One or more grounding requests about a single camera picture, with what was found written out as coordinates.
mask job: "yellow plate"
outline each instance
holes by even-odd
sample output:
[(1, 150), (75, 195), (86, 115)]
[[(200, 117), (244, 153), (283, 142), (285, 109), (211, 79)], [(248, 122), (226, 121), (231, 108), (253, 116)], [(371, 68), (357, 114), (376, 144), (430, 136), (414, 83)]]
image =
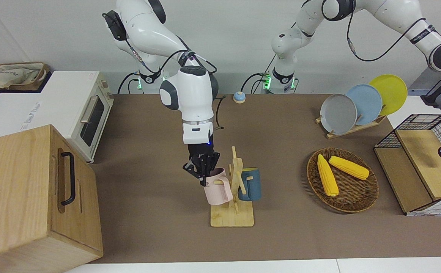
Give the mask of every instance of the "yellow plate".
[(408, 96), (408, 88), (401, 78), (396, 75), (381, 75), (370, 83), (381, 94), (383, 108), (381, 116), (387, 116), (399, 110)]

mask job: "wicker basket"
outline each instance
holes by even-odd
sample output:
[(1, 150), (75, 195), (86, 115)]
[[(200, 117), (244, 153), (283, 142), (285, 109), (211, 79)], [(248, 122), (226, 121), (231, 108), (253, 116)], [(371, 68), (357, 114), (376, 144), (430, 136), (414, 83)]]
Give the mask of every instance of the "wicker basket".
[[(364, 166), (369, 170), (369, 177), (366, 180), (360, 180), (330, 166), (339, 187), (339, 194), (335, 197), (329, 197), (323, 190), (320, 175), (318, 173), (317, 156), (319, 154), (322, 154), (327, 160), (330, 159), (332, 155), (335, 155)], [(357, 155), (336, 147), (327, 147), (316, 151), (309, 159), (307, 175), (310, 186), (315, 194), (325, 204), (328, 204), (339, 211), (348, 213), (364, 211), (372, 207), (379, 196), (377, 179), (371, 168)]]

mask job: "light blue plate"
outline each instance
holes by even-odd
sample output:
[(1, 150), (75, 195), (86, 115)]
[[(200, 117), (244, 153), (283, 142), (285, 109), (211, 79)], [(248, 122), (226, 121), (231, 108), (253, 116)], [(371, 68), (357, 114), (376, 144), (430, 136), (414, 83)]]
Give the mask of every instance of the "light blue plate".
[(363, 126), (373, 122), (382, 109), (381, 95), (371, 85), (356, 85), (347, 94), (357, 108), (357, 114), (362, 115), (356, 125)]

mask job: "gray plate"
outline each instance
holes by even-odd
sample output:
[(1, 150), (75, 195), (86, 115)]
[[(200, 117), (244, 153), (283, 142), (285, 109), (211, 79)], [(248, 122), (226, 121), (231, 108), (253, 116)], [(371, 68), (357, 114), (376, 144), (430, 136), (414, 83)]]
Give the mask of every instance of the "gray plate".
[(334, 135), (347, 133), (357, 120), (357, 108), (346, 95), (335, 94), (328, 97), (320, 109), (321, 124)]

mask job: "oven door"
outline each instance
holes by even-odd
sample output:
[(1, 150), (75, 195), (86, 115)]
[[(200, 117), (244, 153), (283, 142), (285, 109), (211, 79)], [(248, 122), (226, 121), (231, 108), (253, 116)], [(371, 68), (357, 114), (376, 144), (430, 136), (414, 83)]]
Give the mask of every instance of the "oven door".
[(94, 159), (104, 124), (111, 109), (106, 97), (97, 86), (96, 90), (97, 92), (94, 92), (89, 98), (85, 111), (79, 120), (79, 126), (74, 132), (74, 142), (85, 153), (85, 159), (88, 162), (92, 162)]

